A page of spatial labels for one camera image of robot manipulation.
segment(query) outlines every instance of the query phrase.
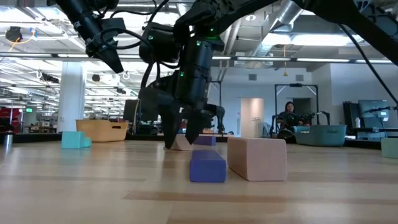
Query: person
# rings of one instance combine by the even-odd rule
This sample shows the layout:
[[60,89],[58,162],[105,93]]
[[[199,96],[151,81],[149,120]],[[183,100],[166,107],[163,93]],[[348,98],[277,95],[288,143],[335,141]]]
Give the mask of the person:
[[[287,124],[286,122],[284,122],[284,119],[285,119],[288,115],[290,115],[290,114],[295,115],[295,113],[294,113],[294,104],[293,104],[293,102],[291,102],[291,101],[289,101],[289,102],[286,103],[286,105],[285,105],[285,111],[281,112],[281,113],[278,115],[277,122],[278,122],[278,124],[280,124],[280,129],[281,129],[281,130],[282,130],[282,129],[289,129],[289,130],[292,131],[293,127],[290,126],[289,124]],[[302,122],[302,121],[299,121],[298,124],[299,124],[299,125],[303,125],[303,122]]]

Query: pillar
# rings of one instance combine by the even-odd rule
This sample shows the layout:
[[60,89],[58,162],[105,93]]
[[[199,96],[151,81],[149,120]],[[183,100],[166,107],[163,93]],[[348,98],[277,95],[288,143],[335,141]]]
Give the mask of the pillar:
[[85,109],[86,71],[82,62],[62,65],[57,131],[76,131],[76,120],[83,119]]

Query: monitor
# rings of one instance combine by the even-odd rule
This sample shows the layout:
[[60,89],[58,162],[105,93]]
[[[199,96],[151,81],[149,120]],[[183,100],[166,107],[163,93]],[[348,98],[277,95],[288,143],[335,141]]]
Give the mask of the monitor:
[[387,100],[359,100],[359,115],[361,118],[384,118],[389,117],[389,110],[371,111],[378,108],[387,108]]

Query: teal block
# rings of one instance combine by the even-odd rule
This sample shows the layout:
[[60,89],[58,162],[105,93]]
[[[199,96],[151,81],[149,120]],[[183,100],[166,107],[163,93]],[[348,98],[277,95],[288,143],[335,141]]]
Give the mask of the teal block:
[[85,137],[85,147],[90,147],[91,146],[91,139],[88,137]]
[[62,132],[62,149],[79,149],[85,145],[85,133],[83,131]]
[[398,139],[396,138],[382,139],[381,155],[386,158],[398,159]]

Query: blue foam block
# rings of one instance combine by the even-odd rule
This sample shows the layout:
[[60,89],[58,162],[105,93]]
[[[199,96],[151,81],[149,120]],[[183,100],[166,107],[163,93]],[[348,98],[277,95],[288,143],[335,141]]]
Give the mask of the blue foam block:
[[215,146],[216,136],[198,136],[194,144],[200,146]]
[[212,150],[193,151],[189,176],[192,182],[225,182],[226,161]]
[[79,149],[85,145],[85,133],[83,131],[63,131],[62,149]]
[[84,147],[90,147],[91,146],[91,139],[88,137],[85,137],[85,145]]

